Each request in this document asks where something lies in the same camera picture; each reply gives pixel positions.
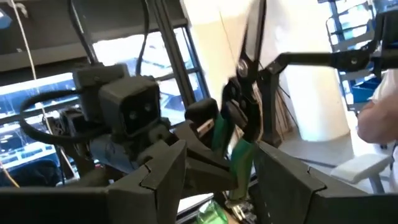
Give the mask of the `person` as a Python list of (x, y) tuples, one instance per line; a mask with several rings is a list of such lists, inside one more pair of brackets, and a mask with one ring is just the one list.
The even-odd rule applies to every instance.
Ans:
[(392, 146), (389, 185), (398, 193), (398, 68), (384, 74), (360, 111), (357, 134), (366, 143)]

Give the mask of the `dark green handled garden snips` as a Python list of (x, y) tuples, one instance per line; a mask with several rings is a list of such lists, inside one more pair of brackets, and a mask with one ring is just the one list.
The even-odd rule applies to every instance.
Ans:
[(246, 199), (251, 178), (254, 148), (261, 133), (261, 111), (253, 84), (259, 74), (267, 0), (252, 0), (246, 19), (243, 42), (235, 76), (222, 92), (221, 115), (230, 128), (243, 131), (231, 153), (230, 173), (237, 187), (229, 191), (229, 202)]

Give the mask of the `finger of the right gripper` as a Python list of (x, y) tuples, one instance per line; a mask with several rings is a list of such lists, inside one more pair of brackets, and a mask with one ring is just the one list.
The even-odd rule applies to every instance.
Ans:
[(234, 190), (238, 184), (229, 171), (188, 157), (182, 196)]
[(188, 155), (206, 164), (211, 164), (223, 170), (229, 170), (229, 162), (205, 146), (199, 140), (197, 132), (191, 128), (191, 124), (193, 124), (191, 121), (185, 121), (174, 130), (174, 134), (179, 140), (187, 142)]

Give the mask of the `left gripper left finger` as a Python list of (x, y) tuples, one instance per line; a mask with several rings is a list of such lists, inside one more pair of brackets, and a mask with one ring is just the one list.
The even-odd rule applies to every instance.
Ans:
[(0, 224), (175, 224), (187, 143), (151, 148), (151, 160), (107, 187), (1, 188)]

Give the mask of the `black jointed stand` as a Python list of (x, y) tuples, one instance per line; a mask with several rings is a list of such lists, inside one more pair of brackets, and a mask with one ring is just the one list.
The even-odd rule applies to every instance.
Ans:
[(332, 67), (346, 74), (364, 70), (373, 64), (372, 73), (381, 76), (383, 70), (398, 68), (398, 9), (382, 12), (376, 16), (373, 40), (358, 50), (333, 53), (279, 54), (259, 72), (257, 85), (262, 97), (262, 140), (279, 147), (281, 141), (275, 127), (275, 99), (279, 75), (288, 65)]

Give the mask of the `black aluminium table frame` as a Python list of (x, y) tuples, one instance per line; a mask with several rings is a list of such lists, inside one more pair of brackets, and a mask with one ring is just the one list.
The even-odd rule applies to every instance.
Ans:
[(209, 91), (203, 69), (193, 44), (188, 18), (181, 0), (146, 0), (146, 3), (162, 34), (172, 66), (173, 78), (177, 82), (184, 105), (188, 107), (197, 101), (190, 81), (193, 73), (198, 81), (202, 97), (208, 97)]

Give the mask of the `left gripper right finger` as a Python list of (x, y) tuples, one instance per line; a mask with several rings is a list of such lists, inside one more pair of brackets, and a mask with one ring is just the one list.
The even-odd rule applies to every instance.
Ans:
[(397, 194), (368, 194), (265, 142), (254, 165), (272, 224), (398, 224)]

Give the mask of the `blue shelf rack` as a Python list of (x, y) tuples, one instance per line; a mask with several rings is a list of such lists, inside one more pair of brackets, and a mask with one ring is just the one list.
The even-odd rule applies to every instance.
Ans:
[[(373, 39), (375, 12), (371, 0), (318, 0), (318, 3), (326, 9), (325, 25), (332, 51), (357, 50)], [(348, 111), (359, 113), (380, 83), (372, 71), (371, 63), (353, 73), (337, 71)]]

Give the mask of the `white chair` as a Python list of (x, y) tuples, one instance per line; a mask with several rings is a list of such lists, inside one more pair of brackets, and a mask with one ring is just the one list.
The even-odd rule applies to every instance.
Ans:
[(330, 175), (349, 184), (369, 179), (373, 192), (383, 194), (385, 190), (380, 173), (391, 161), (392, 157), (385, 154), (363, 154), (336, 166)]

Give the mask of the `green plastic spray bottle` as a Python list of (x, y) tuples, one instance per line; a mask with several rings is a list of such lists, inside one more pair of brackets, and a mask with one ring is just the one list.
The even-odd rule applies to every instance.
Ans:
[(228, 224), (228, 218), (223, 209), (210, 200), (199, 208), (195, 224)]

